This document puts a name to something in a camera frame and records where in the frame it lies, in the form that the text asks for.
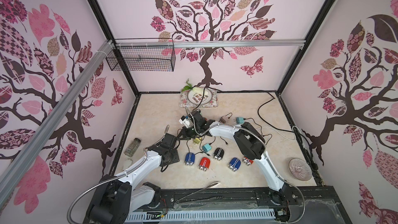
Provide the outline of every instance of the plate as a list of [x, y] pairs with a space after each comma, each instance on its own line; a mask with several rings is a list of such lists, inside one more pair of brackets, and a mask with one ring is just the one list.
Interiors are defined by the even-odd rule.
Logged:
[[[206, 103], [209, 103], [213, 97], [213, 94], [211, 93], [211, 91], [209, 89], [205, 89], [205, 95], [207, 97], [205, 97], [201, 103], [201, 105], [204, 105]], [[202, 100], [202, 93], [195, 93], [194, 91], [192, 91], [192, 89], [188, 92], [188, 100], [195, 105], [199, 105], [200, 101]]]

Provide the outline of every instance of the ventilation grille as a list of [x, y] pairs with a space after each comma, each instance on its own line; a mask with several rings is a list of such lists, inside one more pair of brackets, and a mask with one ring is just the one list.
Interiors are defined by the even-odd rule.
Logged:
[[[147, 212], [132, 212], [125, 223], [153, 222], [154, 215]], [[162, 217], [162, 221], [188, 221], [188, 220], [253, 220], [275, 219], [272, 208], [263, 209], [232, 209], [232, 210], [197, 210], [197, 211], [169, 211]]]

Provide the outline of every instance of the floral tray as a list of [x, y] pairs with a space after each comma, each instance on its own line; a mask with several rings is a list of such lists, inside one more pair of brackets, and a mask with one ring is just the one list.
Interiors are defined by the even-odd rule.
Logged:
[[[217, 91], [214, 89], [209, 89], [211, 91], [211, 93], [213, 94], [213, 97], [211, 99], [211, 101], [209, 101], [206, 104], [200, 105], [199, 107], [218, 107], [218, 99], [217, 99]], [[181, 108], [185, 108], [185, 107], [196, 107], [196, 104], [191, 103], [188, 100], [188, 92], [189, 90], [185, 90], [184, 92], [181, 92], [180, 94], [180, 107]]]

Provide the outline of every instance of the aluminum rail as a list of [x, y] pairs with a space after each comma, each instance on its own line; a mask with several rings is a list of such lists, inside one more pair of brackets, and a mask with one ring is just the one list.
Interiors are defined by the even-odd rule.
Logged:
[[84, 67], [83, 72], [77, 77], [76, 81], [69, 87], [66, 94], [61, 98], [52, 110], [51, 114], [37, 128], [32, 139], [25, 144], [10, 164], [7, 170], [0, 177], [0, 207], [4, 205], [10, 194], [13, 192], [18, 182], [27, 172], [30, 165], [39, 155], [42, 147], [47, 143], [48, 139], [62, 121], [66, 112], [70, 109], [73, 102], [82, 92], [83, 87], [87, 84], [90, 77], [97, 70], [103, 59], [112, 51], [111, 41], [104, 42], [90, 62]]
[[[171, 42], [121, 42], [117, 40], [117, 47], [134, 46], [165, 46], [172, 45]], [[193, 41], [193, 42], [174, 42], [175, 48], [193, 47], [260, 47], [260, 46], [303, 46], [303, 39], [276, 39], [276, 40], [239, 40], [239, 41]]]

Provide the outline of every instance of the butterfly decal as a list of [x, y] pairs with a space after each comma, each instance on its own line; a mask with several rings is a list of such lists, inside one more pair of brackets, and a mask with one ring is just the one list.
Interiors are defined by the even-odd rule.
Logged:
[[112, 106], [115, 105], [116, 103], [120, 104], [122, 103], [122, 93], [123, 93], [123, 88], [117, 84], [115, 79], [113, 79], [113, 88], [115, 88], [115, 96], [112, 98]]
[[254, 66], [243, 66], [240, 69], [246, 71], [246, 74], [250, 75], [251, 77], [254, 74], [254, 72], [263, 71], [262, 63], [263, 63], [263, 56], [257, 59], [257, 61], [254, 63]]

